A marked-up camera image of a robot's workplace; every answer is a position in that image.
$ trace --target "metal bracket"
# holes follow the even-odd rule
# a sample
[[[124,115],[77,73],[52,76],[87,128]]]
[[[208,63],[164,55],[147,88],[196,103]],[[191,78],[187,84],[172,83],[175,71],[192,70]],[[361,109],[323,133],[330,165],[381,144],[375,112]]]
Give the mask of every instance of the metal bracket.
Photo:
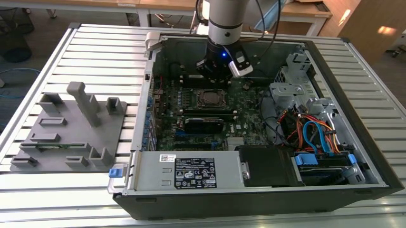
[[[160,32],[148,32],[146,37],[147,53],[162,46]]]

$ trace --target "blue tab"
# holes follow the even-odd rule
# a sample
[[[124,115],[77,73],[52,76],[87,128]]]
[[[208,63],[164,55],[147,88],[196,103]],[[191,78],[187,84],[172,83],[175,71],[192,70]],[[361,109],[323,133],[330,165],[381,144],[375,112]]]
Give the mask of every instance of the blue tab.
[[[303,165],[302,158],[299,156],[295,156],[294,160],[297,161],[297,165]]]
[[[318,165],[317,156],[313,153],[301,153],[295,156],[297,165]]]
[[[357,158],[353,154],[349,154],[349,159],[350,159],[351,164],[357,163]]]
[[[123,177],[123,169],[110,169],[108,177],[110,178],[122,178]]]

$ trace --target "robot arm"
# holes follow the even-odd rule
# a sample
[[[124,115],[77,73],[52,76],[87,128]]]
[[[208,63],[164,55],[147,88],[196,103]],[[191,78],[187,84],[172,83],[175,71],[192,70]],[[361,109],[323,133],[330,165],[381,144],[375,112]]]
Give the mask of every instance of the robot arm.
[[[266,28],[275,21],[276,5],[278,1],[264,1],[264,7],[270,9],[266,12],[264,22],[268,25]],[[227,82],[232,76],[242,77],[254,70],[239,40],[242,24],[247,20],[244,20],[247,6],[250,11],[251,8],[259,10],[254,0],[210,1],[206,57],[198,62],[196,69],[212,83]],[[262,18],[259,22],[256,20],[255,27],[263,29]]]

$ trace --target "metal slatted table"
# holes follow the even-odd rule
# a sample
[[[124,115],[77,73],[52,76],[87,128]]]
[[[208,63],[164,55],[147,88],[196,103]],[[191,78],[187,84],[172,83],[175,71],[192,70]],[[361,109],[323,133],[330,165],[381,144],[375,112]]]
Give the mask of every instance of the metal slatted table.
[[[83,24],[69,28],[0,136],[0,227],[405,227],[406,191],[378,200],[357,202],[330,213],[247,216],[194,220],[136,221],[115,204],[107,192],[107,173],[12,174],[11,159],[19,152],[37,114],[44,92],[61,93],[71,81],[83,81],[85,91],[106,100],[111,95],[128,103],[115,158],[124,163],[143,84],[144,38],[152,28]],[[187,33],[183,29],[164,29]],[[243,35],[255,37],[254,33]],[[279,36],[283,39],[309,39]],[[338,38],[311,38],[378,146],[406,185],[406,111],[361,55]],[[317,77],[325,96],[329,92]],[[124,185],[123,179],[114,182]]]

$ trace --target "warning label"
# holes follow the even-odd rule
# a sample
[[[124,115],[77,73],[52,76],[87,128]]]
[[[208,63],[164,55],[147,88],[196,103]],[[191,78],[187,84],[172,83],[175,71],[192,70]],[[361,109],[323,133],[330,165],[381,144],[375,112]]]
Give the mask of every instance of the warning label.
[[[175,188],[216,188],[216,168],[214,158],[175,159]]]

